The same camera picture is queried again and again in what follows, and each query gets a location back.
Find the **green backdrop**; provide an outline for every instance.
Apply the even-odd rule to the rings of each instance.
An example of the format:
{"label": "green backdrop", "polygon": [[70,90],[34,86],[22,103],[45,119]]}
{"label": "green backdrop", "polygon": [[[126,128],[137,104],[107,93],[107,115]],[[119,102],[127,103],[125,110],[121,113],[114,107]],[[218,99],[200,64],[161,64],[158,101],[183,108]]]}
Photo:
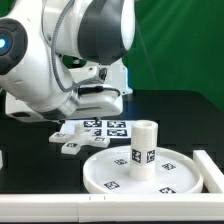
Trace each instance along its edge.
{"label": "green backdrop", "polygon": [[[0,16],[13,2],[1,0]],[[197,91],[224,110],[224,0],[140,0],[136,18],[130,87]]]}

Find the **white round tray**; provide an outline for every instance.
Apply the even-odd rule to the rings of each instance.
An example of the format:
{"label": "white round tray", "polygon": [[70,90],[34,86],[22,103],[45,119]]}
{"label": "white round tray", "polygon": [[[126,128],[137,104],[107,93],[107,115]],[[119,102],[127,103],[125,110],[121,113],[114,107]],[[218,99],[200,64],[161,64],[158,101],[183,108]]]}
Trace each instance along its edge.
{"label": "white round tray", "polygon": [[83,169],[84,185],[92,193],[200,193],[203,178],[194,161],[180,153],[156,148],[155,176],[139,181],[130,176],[130,146],[101,151]]}

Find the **black cable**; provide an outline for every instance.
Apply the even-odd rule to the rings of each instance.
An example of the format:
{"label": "black cable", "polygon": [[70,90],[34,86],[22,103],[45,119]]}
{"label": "black cable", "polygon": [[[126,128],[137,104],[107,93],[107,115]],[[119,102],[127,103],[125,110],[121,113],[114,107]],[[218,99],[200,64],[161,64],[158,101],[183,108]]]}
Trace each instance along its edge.
{"label": "black cable", "polygon": [[110,87],[103,87],[103,86],[94,86],[94,87],[82,87],[78,89],[78,95],[86,95],[91,93],[101,93],[104,91],[113,91],[116,92],[118,97],[121,95],[121,92],[118,89],[110,88]]}
{"label": "black cable", "polygon": [[144,50],[144,54],[145,54],[146,60],[148,62],[149,69],[150,69],[150,71],[152,73],[152,78],[153,78],[153,81],[154,81],[155,89],[158,90],[158,85],[157,85],[157,80],[156,80],[156,74],[155,74],[154,69],[152,67],[152,63],[151,63],[149,54],[148,54],[148,52],[146,50],[145,42],[144,42],[144,39],[142,37],[142,32],[141,32],[141,29],[139,27],[139,24],[138,24],[137,19],[135,19],[135,21],[136,21],[136,28],[137,28],[137,31],[138,31],[139,36],[140,36],[140,41],[141,41],[141,44],[142,44],[142,47],[143,47],[143,50]]}
{"label": "black cable", "polygon": [[62,24],[66,14],[67,14],[67,12],[69,11],[69,9],[74,4],[74,2],[75,2],[75,0],[70,0],[68,2],[68,4],[65,6],[65,8],[62,10],[61,15],[59,16],[59,19],[58,19],[58,21],[56,23],[56,26],[55,26],[55,30],[54,30],[53,37],[52,37],[52,45],[51,45],[51,61],[52,61],[52,67],[53,67],[55,80],[57,81],[58,86],[60,87],[60,89],[63,92],[70,92],[70,91],[72,91],[72,90],[74,90],[75,88],[78,87],[77,84],[74,83],[73,81],[72,81],[71,87],[65,88],[63,86],[63,84],[61,82],[61,79],[59,77],[59,74],[58,74],[56,57],[55,57],[55,55],[56,55],[57,37],[58,37],[58,33],[59,33],[59,30],[60,30],[61,24]]}

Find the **blue light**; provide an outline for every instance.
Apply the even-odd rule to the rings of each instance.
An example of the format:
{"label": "blue light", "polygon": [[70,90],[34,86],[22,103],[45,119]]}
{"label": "blue light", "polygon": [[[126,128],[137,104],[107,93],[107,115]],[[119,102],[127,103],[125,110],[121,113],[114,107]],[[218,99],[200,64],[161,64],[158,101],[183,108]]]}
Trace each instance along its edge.
{"label": "blue light", "polygon": [[5,47],[5,44],[6,44],[5,40],[4,39],[0,39],[0,49]]}

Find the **black tabletop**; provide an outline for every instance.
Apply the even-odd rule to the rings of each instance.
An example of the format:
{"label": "black tabletop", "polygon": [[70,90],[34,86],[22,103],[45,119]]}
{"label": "black tabletop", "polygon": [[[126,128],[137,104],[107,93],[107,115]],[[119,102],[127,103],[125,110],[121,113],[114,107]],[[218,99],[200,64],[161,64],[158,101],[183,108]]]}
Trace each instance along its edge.
{"label": "black tabletop", "polygon": [[[3,108],[4,97],[1,97]],[[137,91],[124,97],[124,111],[116,120],[152,120],[159,124],[158,146],[192,157],[206,150],[224,169],[224,113],[196,92]],[[100,149],[85,146],[76,156],[61,154],[61,144],[49,143],[60,130],[53,122],[22,123],[0,113],[0,193],[87,193],[82,167]],[[109,147],[128,145],[113,139]]]}

